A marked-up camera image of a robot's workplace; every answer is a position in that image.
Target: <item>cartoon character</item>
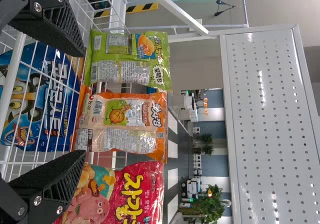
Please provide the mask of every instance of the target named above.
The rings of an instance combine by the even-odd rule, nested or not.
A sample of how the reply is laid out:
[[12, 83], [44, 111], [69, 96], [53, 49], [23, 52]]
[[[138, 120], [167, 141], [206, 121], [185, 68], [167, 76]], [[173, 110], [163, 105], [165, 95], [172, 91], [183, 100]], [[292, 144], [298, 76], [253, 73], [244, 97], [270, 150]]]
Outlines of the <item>cartoon character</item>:
[[152, 41], [144, 35], [139, 37], [138, 46], [142, 46], [144, 54], [149, 56], [155, 51]]
[[[8, 65], [0, 66], [0, 90], [4, 87], [4, 83], [6, 81]], [[31, 120], [33, 107], [35, 105], [35, 96], [37, 92], [38, 84], [44, 85], [47, 81], [45, 76], [42, 76], [40, 79], [39, 73], [30, 74], [29, 82], [21, 80], [19, 78], [15, 79], [15, 86], [12, 90], [11, 100], [8, 108], [8, 112], [6, 114], [6, 121], [4, 128], [8, 126], [10, 122], [12, 122], [16, 117], [18, 117], [20, 113], [20, 109], [22, 109], [21, 114], [27, 113], [28, 120]], [[33, 115], [33, 121], [39, 121], [42, 118], [43, 110], [41, 108], [35, 107], [35, 112]]]
[[92, 191], [87, 189], [85, 193], [73, 197], [67, 210], [67, 219], [71, 222], [81, 217], [91, 223], [101, 224], [108, 216], [109, 209], [110, 205], [105, 196], [93, 196]]
[[110, 119], [111, 124], [121, 123], [125, 119], [126, 110], [129, 110], [131, 108], [131, 104], [124, 105], [121, 107], [121, 109], [114, 109], [113, 107], [111, 107], [112, 110], [109, 114], [109, 118], [107, 119]]

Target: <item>snack bag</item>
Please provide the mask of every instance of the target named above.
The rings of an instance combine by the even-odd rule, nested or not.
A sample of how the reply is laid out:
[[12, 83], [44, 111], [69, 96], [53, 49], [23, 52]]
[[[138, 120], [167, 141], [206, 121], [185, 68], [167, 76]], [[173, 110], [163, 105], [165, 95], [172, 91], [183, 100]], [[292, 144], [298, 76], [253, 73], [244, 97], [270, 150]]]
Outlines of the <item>snack bag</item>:
[[166, 162], [168, 113], [166, 93], [91, 95], [83, 87], [75, 149], [112, 149]]
[[91, 30], [86, 54], [85, 80], [138, 83], [171, 89], [167, 33], [109, 34]]
[[[46, 151], [46, 148], [48, 151], [55, 151], [56, 145], [57, 151], [69, 150], [70, 136], [76, 118], [75, 106], [78, 101], [78, 94], [73, 94], [71, 89], [79, 91], [79, 81], [65, 54], [50, 46], [46, 52], [46, 47], [47, 45], [38, 42], [35, 54], [35, 43], [23, 48], [1, 134], [0, 142], [3, 145], [12, 144], [17, 127], [14, 144], [22, 150], [25, 145], [26, 151], [35, 151], [37, 146], [37, 151]], [[12, 51], [0, 55], [0, 96], [6, 81], [11, 56]], [[32, 64], [37, 71], [30, 70], [23, 63]], [[57, 81], [51, 80], [48, 76], [52, 76]]]
[[121, 171], [84, 164], [71, 204], [54, 224], [162, 223], [163, 170], [158, 161]]

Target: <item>potted plant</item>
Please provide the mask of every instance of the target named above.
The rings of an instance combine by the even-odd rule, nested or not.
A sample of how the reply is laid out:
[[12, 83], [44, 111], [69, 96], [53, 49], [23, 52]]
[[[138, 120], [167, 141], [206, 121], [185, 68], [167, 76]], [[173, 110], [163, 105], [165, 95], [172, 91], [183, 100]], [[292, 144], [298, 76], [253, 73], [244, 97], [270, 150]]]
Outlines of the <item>potted plant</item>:
[[204, 152], [205, 155], [212, 155], [213, 150], [213, 146], [208, 144], [201, 149], [201, 151]]
[[179, 208], [179, 212], [183, 215], [197, 216], [203, 224], [217, 224], [225, 209], [220, 200], [222, 188], [209, 185], [208, 191], [212, 193], [211, 197], [195, 199], [190, 208]]
[[196, 139], [197, 140], [200, 140], [204, 143], [211, 143], [213, 138], [212, 138], [212, 135], [210, 133], [205, 133], [205, 134], [202, 134], [202, 135], [198, 135], [196, 136]]

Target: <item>wire rack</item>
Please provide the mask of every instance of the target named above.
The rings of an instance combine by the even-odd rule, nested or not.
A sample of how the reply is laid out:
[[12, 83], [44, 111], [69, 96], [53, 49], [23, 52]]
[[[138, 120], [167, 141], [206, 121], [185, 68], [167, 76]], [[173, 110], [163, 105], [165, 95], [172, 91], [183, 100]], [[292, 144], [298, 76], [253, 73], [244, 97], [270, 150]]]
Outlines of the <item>wire rack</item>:
[[[88, 39], [89, 39], [89, 33], [90, 28], [99, 30], [99, 31], [110, 31], [112, 33], [126, 33], [128, 31], [127, 27], [125, 26], [125, 18], [126, 18], [126, 6], [127, 6], [127, 0], [69, 0], [69, 3], [73, 9], [74, 15], [77, 19], [79, 29], [81, 31], [82, 39], [87, 46]], [[109, 10], [108, 15], [101, 15], [101, 12]], [[19, 53], [22, 52], [23, 46], [34, 43], [35, 42], [35, 48], [33, 50], [32, 60], [30, 64], [24, 63], [21, 61], [21, 59], [17, 59], [15, 62], [15, 57], [19, 56]], [[35, 52], [37, 49], [38, 41], [32, 39], [29, 36], [26, 36], [25, 34], [20, 33], [19, 31], [15, 30], [14, 28], [10, 26], [6, 26], [3, 30], [0, 32], [0, 54], [5, 53], [7, 51], [13, 50], [12, 58], [11, 58], [11, 65], [16, 65], [18, 68], [19, 64], [22, 64], [24, 66], [27, 66], [29, 69], [28, 73], [28, 80], [30, 79], [30, 72], [31, 70], [36, 71], [40, 74], [40, 76], [45, 76], [49, 79], [49, 86], [55, 84], [56, 86], [63, 86], [65, 91], [64, 94], [66, 96], [67, 91], [72, 92], [72, 99], [71, 102], [73, 102], [73, 99], [78, 99], [79, 92], [75, 89], [76, 85], [76, 78], [77, 73], [80, 76], [79, 81], [82, 83], [82, 77], [84, 75], [84, 66], [80, 64], [80, 59], [74, 59], [71, 58], [70, 62], [75, 62], [76, 64], [73, 65], [73, 70], [75, 72], [76, 78], [73, 83], [70, 82], [70, 71], [67, 76], [67, 82], [69, 83], [69, 86], [65, 85], [61, 81], [62, 71], [60, 75], [53, 76], [54, 71], [51, 72], [51, 75], [48, 75], [44, 71], [44, 64], [42, 64], [42, 69], [38, 70], [37, 68], [33, 67], [33, 59], [35, 56]], [[63, 64], [65, 64], [66, 55], [63, 56]], [[12, 87], [13, 86], [7, 86], [4, 83], [0, 83], [0, 86], [3, 87], [3, 92], [8, 91], [11, 95], [12, 93]], [[124, 84], [110, 84], [110, 83], [97, 83], [94, 86], [91, 86], [92, 93], [100, 93], [101, 91], [112, 91], [112, 92], [127, 92], [131, 93], [132, 91], [132, 84], [130, 85], [124, 85]], [[24, 97], [22, 99], [21, 105], [23, 106], [23, 103], [25, 100], [27, 89], [24, 91]], [[47, 94], [46, 99], [44, 100], [44, 109], [48, 105], [48, 102], [53, 100], [54, 104], [54, 110], [57, 107], [57, 96], [55, 95], [51, 100], [49, 95]], [[35, 97], [35, 103], [37, 102], [38, 92]], [[71, 111], [72, 109], [78, 109], [77, 105], [71, 106], [69, 110], [69, 116], [68, 116], [68, 125], [67, 125], [67, 131], [75, 129], [75, 120], [71, 118]], [[17, 122], [19, 122], [22, 110], [20, 110], [19, 116], [17, 118]], [[39, 130], [39, 133], [42, 131], [42, 124], [43, 120], [45, 118], [45, 112], [43, 113], [43, 116], [41, 118], [41, 128]], [[14, 130], [14, 139], [16, 136], [18, 130], [18, 126]], [[48, 135], [47, 142], [52, 143], [52, 140], [50, 139], [51, 133]], [[12, 141], [11, 145], [9, 146], [3, 146], [0, 145], [0, 172], [2, 173], [3, 178], [5, 181], [11, 181], [20, 175], [30, 171], [31, 169], [36, 168], [39, 165], [42, 165], [44, 163], [47, 163], [48, 161], [51, 161], [55, 158], [58, 158], [68, 152], [67, 149], [63, 149], [63, 151], [55, 151], [49, 152], [48, 149], [46, 149], [45, 152], [40, 151], [26, 151], [26, 146], [23, 150], [18, 149], [14, 146], [14, 141]], [[87, 161], [91, 164], [97, 164], [102, 165], [105, 167], [111, 167], [113, 169], [120, 169], [123, 168], [126, 165], [127, 161], [127, 154], [122, 152], [102, 152], [102, 153], [88, 153], [87, 155]]]

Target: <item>white wall panel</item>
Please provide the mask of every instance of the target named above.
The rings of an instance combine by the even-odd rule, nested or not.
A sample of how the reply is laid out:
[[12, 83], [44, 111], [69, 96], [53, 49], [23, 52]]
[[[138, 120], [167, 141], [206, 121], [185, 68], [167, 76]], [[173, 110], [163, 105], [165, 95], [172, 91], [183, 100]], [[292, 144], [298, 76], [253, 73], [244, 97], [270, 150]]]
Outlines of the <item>white wall panel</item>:
[[319, 119], [299, 33], [226, 44], [242, 223], [320, 223]]

